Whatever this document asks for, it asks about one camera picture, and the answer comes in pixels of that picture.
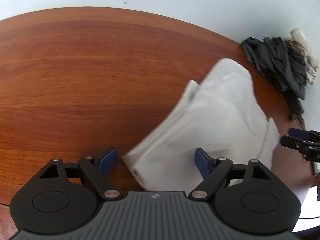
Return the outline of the white cloth bundle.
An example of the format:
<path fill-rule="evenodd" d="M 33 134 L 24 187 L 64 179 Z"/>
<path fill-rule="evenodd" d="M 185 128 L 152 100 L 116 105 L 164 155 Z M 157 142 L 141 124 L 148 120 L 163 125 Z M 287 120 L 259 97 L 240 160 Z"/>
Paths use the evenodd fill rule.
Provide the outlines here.
<path fill-rule="evenodd" d="M 299 29 L 294 28 L 290 32 L 291 37 L 287 38 L 290 46 L 302 55 L 306 65 L 306 84 L 313 86 L 319 70 L 319 60 L 310 47 L 305 34 Z"/>

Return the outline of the dark grey garment pile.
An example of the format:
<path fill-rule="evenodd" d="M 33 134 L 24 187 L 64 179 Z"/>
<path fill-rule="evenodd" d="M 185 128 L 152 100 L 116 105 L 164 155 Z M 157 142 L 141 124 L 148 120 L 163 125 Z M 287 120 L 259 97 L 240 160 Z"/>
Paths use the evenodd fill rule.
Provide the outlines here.
<path fill-rule="evenodd" d="M 304 57 L 281 37 L 250 37 L 241 43 L 246 60 L 283 94 L 290 110 L 290 119 L 301 119 L 307 83 Z"/>

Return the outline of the beige satin shirt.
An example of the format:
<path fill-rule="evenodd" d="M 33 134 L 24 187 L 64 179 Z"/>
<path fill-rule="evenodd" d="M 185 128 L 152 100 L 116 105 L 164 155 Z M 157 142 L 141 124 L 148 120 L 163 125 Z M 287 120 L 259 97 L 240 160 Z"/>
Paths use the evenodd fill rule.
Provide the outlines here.
<path fill-rule="evenodd" d="M 146 191 L 189 193 L 202 181 L 195 151 L 236 164 L 272 166 L 279 133 L 257 103 L 248 70 L 221 59 L 201 83 L 189 81 L 166 119 L 123 161 Z"/>

